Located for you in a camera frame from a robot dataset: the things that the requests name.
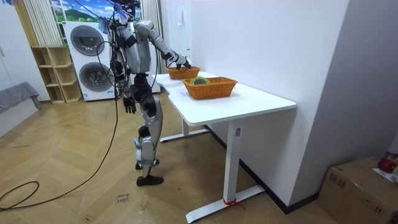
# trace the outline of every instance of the stacked washer and dryer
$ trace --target stacked washer and dryer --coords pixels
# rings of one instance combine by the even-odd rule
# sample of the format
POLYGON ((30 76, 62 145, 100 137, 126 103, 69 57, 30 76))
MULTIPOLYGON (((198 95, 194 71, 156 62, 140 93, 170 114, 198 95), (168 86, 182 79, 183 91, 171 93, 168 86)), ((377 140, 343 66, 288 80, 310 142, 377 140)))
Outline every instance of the stacked washer and dryer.
MULTIPOLYGON (((104 100, 114 98, 113 74, 109 69, 109 44, 102 43, 108 40, 108 36, 98 30, 96 22, 71 22, 63 27, 70 54, 80 84, 81 93, 85 101, 104 100)), ((155 54, 155 48, 150 45, 151 55, 155 54)), ((156 59, 152 57, 152 65, 156 65, 156 59)), ((153 82, 151 75, 155 69, 148 72, 148 83, 153 82)), ((160 92, 160 86, 155 83, 152 92, 160 92)))

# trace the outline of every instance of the humanoid robot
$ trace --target humanoid robot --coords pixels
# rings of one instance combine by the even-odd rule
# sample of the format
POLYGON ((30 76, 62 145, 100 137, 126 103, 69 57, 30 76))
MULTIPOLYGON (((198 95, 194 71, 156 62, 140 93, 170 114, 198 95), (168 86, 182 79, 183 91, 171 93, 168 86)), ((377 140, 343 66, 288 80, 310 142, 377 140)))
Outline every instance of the humanoid robot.
MULTIPOLYGON (((121 4, 123 9, 132 14, 139 3, 127 0, 114 1, 121 4)), ((163 112, 158 97, 152 95, 152 88, 148 84, 146 72, 150 71, 149 43, 161 53, 164 60, 175 62, 177 68, 183 65, 187 69, 191 65, 185 57, 175 53, 164 43, 152 21, 128 21, 127 24, 114 22, 109 25, 108 39, 112 42, 111 69, 118 92, 123 96, 123 104, 127 113, 136 112, 136 103, 139 103, 145 124, 138 129, 136 169, 142 169, 142 176, 137 179, 137 185, 158 185, 164 180, 162 177, 150 175, 152 166, 157 165, 155 159, 157 143, 162 131, 163 112), (128 86, 128 77, 134 77, 134 84, 128 86)))

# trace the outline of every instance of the green object in basket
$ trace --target green object in basket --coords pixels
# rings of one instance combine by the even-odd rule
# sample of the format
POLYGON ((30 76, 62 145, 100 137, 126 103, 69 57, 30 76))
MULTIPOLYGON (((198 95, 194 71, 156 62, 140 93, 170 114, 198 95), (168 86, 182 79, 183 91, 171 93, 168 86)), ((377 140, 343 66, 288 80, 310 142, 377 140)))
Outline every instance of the green object in basket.
POLYGON ((201 85, 201 84, 209 84, 210 81, 207 78, 196 77, 191 79, 191 85, 201 85))

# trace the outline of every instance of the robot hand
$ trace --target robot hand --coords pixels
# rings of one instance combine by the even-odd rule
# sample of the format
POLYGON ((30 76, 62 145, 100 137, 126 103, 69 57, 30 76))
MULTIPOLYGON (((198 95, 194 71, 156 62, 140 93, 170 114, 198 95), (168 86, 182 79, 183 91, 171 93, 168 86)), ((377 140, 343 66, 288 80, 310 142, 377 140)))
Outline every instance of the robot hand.
POLYGON ((136 113, 136 102, 133 97, 123 97, 123 105, 126 109, 126 113, 136 113))
POLYGON ((176 54, 178 59, 175 62, 177 64, 177 69, 179 70, 181 68, 181 65, 183 65, 185 68, 191 68, 191 65, 189 64, 189 61, 187 60, 186 57, 181 56, 180 54, 176 54))

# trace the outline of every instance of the wooden floor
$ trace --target wooden floor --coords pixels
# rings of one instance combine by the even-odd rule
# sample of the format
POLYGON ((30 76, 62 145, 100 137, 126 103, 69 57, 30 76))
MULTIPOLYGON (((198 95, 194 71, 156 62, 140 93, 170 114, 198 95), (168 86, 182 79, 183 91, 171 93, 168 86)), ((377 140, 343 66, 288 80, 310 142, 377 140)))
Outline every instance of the wooden floor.
MULTIPOLYGON (((162 136, 181 133, 181 118, 159 95, 164 112, 162 136)), ((153 175, 162 185, 137 187, 141 172, 133 140, 142 124, 139 114, 126 114, 118 102, 119 124, 102 168, 84 186, 58 200, 32 208, 0 212, 0 223, 178 224, 185 214, 223 196, 225 150, 210 134, 159 144, 160 164, 153 175)), ((58 196, 86 180, 99 166, 112 136, 114 101, 44 104, 42 110, 0 138, 0 194, 36 180, 37 193, 21 205, 58 196)), ((238 190, 256 183, 239 170, 238 190)), ((0 207, 18 202, 34 189, 27 185, 9 194, 0 207)), ((285 216, 266 195, 230 207, 197 223, 335 223, 315 202, 285 216)))

